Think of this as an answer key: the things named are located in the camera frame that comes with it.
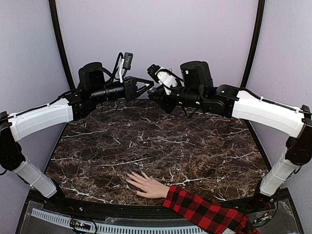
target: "black bracket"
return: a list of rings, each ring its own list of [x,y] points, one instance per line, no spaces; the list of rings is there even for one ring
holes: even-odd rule
[[[200,85],[199,94],[205,107],[204,112],[231,118],[234,103],[238,101],[238,91],[239,88],[226,84],[217,88]]]
[[[126,77],[124,78],[124,87],[125,87],[125,99],[127,101],[134,100],[141,96],[143,93],[148,91],[154,86],[154,82],[152,80],[146,80],[136,77]],[[137,83],[143,83],[143,86],[138,88]]]
[[[20,144],[13,138],[7,116],[7,112],[0,113],[0,165],[12,171],[25,161],[25,157],[21,153]]]

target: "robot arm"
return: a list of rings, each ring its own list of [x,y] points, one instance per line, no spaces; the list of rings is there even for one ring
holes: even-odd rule
[[[118,56],[118,66],[110,73],[100,62],[89,63],[79,70],[80,83],[75,90],[68,91],[55,101],[20,113],[0,114],[0,165],[13,171],[44,197],[53,198],[60,188],[30,163],[18,144],[23,138],[48,127],[68,123],[87,117],[102,102],[124,98],[127,101],[138,98],[154,82],[124,77],[130,69],[133,54]],[[105,81],[104,74],[110,79]]]
[[[312,121],[310,109],[291,107],[258,97],[244,88],[229,85],[213,87],[206,62],[193,61],[181,65],[183,80],[171,71],[152,65],[148,74],[161,84],[148,91],[166,113],[178,105],[201,109],[224,117],[245,119],[270,126],[288,134],[286,151],[259,185],[261,197],[268,199],[300,166],[312,157]]]

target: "brown marble surface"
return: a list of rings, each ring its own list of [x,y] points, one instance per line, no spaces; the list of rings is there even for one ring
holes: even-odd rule
[[[141,170],[215,201],[252,196],[267,172],[244,122],[202,113],[187,119],[180,107],[167,115],[156,103],[136,100],[104,103],[69,123],[46,173],[67,197],[162,205],[131,192],[126,174]]]

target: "white wall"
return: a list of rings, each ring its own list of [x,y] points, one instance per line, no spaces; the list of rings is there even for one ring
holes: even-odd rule
[[[68,90],[47,0],[0,1],[0,81],[0,112],[48,103]],[[62,128],[21,142],[23,153],[42,170]],[[0,233],[15,233],[27,194],[28,187],[14,173],[0,176]]]
[[[240,85],[254,30],[255,0],[57,3],[76,85],[79,68],[101,61],[111,71],[120,51],[134,53],[131,76],[149,78],[146,69],[153,63],[180,76],[180,64],[205,60],[215,85]]]
[[[281,103],[312,108],[312,1],[266,1],[257,53],[248,88]],[[287,136],[254,124],[274,164]],[[312,162],[293,175],[289,187],[305,233],[311,233]]]

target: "plaid shirt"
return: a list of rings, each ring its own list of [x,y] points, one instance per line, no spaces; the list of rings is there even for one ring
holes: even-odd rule
[[[260,234],[246,214],[171,186],[163,204],[209,234]]]

